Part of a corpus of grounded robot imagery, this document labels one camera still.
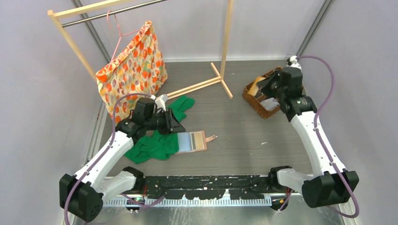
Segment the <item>pink leather card holder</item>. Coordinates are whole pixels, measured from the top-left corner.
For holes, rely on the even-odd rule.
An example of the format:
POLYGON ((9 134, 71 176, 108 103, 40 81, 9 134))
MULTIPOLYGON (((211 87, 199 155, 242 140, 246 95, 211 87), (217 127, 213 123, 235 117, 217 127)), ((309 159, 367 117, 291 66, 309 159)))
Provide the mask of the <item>pink leather card holder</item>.
POLYGON ((178 151, 176 154, 201 152, 207 150, 207 143, 217 138, 216 135, 206 137, 205 131, 193 131, 177 134, 178 151))

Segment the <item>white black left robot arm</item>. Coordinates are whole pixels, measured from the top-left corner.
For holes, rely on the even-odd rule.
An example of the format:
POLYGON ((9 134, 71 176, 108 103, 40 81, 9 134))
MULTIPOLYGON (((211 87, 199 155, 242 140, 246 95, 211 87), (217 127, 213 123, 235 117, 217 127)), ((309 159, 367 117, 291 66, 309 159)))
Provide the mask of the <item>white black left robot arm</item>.
POLYGON ((116 162, 147 131, 158 131, 169 135, 185 132, 185 128, 176 119, 172 109, 167 109, 166 94, 141 94, 136 106, 120 122, 113 122, 110 139, 100 151, 74 175, 64 174, 59 181, 60 207, 64 209, 65 224, 70 224, 71 213, 85 222, 93 221, 103 205, 117 195, 130 191, 139 194, 145 185, 141 171, 130 166, 117 176, 105 180, 116 162))

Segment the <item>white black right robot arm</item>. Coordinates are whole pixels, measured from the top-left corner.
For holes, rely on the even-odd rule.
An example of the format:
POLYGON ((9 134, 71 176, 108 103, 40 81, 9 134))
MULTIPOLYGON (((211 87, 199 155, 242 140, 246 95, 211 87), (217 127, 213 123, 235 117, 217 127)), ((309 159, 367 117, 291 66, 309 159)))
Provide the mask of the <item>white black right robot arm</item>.
POLYGON ((297 131, 312 167, 312 175, 291 166, 270 169, 268 187, 281 192, 285 187, 302 194, 311 208, 346 203, 359 182, 355 171, 348 171, 333 151, 317 118, 313 100, 303 94, 303 74, 296 67, 277 68, 258 87, 266 97, 274 98, 297 131))

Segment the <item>woven wicker divided basket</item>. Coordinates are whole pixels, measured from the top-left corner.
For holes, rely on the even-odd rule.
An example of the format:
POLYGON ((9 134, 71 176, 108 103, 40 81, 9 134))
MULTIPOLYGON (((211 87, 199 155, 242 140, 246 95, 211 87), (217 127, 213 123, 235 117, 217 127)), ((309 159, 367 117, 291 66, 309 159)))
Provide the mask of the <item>woven wicker divided basket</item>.
MULTIPOLYGON (((276 71, 281 70, 281 69, 282 69, 281 67, 274 68, 262 76, 268 77, 268 76, 272 75, 273 73, 276 73, 276 71)), ((285 103, 279 104, 279 106, 272 111, 265 110, 264 107, 260 104, 260 102, 267 98, 271 98, 271 97, 267 97, 264 95, 261 95, 260 97, 254 97, 254 96, 249 95, 248 90, 249 90, 250 86, 252 85, 252 83, 253 82, 246 85, 244 92, 243 92, 243 98, 249 103, 249 105, 262 118, 267 119, 270 116, 272 116, 273 114, 275 114, 278 110, 282 110, 282 112, 286 115, 288 121, 291 121, 295 115, 301 115, 302 112, 305 111, 306 106, 304 105, 304 102, 302 100, 302 98, 304 96, 293 98, 292 100, 286 100, 285 103)))

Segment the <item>orange credit card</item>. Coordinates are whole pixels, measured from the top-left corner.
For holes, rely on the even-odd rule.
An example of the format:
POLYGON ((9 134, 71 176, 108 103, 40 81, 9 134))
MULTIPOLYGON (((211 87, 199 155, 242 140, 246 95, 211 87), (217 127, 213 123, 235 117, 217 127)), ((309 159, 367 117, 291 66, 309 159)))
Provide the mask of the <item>orange credit card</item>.
POLYGON ((248 94, 254 97, 261 96, 260 88, 262 86, 262 81, 264 81, 265 79, 266 78, 263 76, 256 77, 248 90, 248 94))

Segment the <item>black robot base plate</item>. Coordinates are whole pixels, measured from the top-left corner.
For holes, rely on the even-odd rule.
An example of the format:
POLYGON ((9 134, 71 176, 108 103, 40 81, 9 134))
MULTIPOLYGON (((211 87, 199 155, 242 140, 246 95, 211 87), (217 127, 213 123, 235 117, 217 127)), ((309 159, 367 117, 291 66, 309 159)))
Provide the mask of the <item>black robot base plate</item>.
POLYGON ((164 196, 168 200, 183 197, 193 200, 221 199, 229 194, 231 199, 260 199, 265 194, 287 195, 287 187, 272 184, 266 175, 209 175, 209 176, 145 176, 138 188, 125 194, 144 195, 151 199, 164 196))

